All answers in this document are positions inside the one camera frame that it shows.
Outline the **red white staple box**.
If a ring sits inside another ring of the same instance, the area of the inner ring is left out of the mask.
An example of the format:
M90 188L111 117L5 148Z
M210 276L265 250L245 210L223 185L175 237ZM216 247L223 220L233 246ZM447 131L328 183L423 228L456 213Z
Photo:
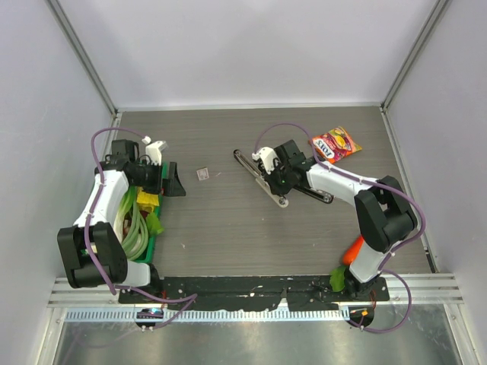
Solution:
M207 167L198 169L196 173L199 181L204 181L209 179L209 172Z

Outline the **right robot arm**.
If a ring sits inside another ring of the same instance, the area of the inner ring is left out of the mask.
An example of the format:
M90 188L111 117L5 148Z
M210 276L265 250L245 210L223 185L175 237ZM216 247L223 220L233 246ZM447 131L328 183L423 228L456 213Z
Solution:
M306 157L293 140L252 154L269 193L284 198L292 189L324 192L354 208L364 239L354 261L344 270L347 297L361 300L381 273L384 260L418 226L418 219L397 179L369 179Z

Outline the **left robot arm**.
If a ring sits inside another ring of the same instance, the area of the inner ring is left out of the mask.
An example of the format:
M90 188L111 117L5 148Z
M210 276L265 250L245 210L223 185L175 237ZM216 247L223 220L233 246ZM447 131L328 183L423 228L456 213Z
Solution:
M171 162L168 171L163 171L167 143L149 137L142 142L146 161L141 160L138 142L113 141L110 153L96 161L93 189L81 215L57 234L65 274L75 289L105 284L115 290L121 285L135 287L136 295L145 303L161 297L162 285L154 279L153 266L138 262L135 255L124 250L115 229L117 212L128 193L181 197L186 192L176 163Z

